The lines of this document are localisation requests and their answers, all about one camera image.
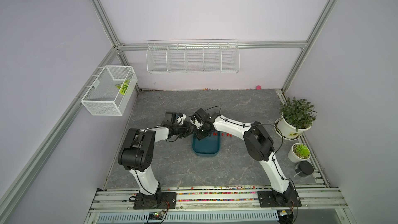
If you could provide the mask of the teal plastic storage box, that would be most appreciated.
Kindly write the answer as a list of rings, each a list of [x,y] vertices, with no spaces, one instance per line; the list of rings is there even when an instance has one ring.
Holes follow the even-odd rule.
[[[199,140],[197,135],[193,134],[192,150],[200,157],[214,157],[221,148],[221,133],[213,132],[206,138]]]

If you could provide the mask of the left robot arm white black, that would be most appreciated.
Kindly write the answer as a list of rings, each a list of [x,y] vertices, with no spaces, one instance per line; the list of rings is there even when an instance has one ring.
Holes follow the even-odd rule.
[[[119,150],[117,161],[134,176],[141,194],[156,197],[160,183],[151,168],[155,143],[168,141],[173,136],[181,139],[191,133],[192,126],[188,122],[146,129],[130,128]]]

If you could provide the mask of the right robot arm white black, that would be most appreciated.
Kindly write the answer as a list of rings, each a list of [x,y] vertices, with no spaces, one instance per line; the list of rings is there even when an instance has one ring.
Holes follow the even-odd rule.
[[[214,131],[224,132],[244,141],[252,159],[259,161],[272,187],[275,198],[287,202],[294,192],[294,187],[285,177],[275,155],[274,142],[259,122],[243,123],[224,115],[210,115],[203,109],[197,110],[191,117],[193,131],[199,140]]]

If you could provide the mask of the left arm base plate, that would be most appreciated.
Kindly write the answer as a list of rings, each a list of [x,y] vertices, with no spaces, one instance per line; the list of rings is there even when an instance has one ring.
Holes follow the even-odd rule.
[[[144,195],[138,193],[135,196],[134,206],[135,210],[139,209],[175,209],[177,199],[175,192],[162,192],[154,196]]]

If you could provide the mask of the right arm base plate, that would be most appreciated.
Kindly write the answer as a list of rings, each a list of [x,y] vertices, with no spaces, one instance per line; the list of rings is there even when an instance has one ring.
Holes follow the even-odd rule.
[[[301,207],[302,203],[296,191],[281,194],[276,191],[258,191],[260,207]]]

